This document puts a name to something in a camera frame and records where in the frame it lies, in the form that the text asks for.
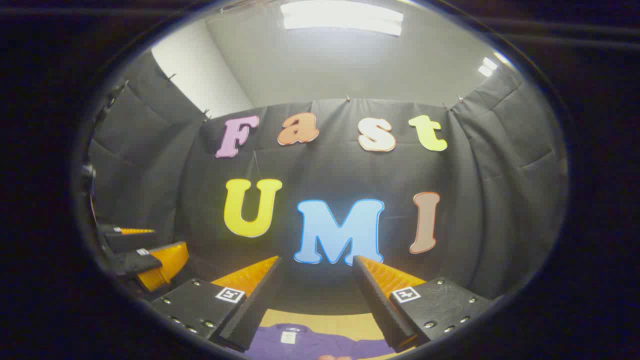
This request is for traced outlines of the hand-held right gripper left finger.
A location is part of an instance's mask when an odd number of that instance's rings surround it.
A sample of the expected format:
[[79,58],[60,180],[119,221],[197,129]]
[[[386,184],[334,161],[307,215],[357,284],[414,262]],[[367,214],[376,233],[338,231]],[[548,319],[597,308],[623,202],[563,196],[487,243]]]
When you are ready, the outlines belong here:
[[150,304],[185,332],[244,353],[281,285],[281,264],[272,256],[215,281],[192,278]]

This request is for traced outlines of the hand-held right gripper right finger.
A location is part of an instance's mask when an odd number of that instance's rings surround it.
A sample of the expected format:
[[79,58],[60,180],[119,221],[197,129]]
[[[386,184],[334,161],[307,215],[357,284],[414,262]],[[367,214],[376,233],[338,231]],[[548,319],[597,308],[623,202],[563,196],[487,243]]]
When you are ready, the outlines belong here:
[[357,255],[353,276],[378,328],[396,353],[449,337],[485,313],[492,300],[452,280],[423,280]]

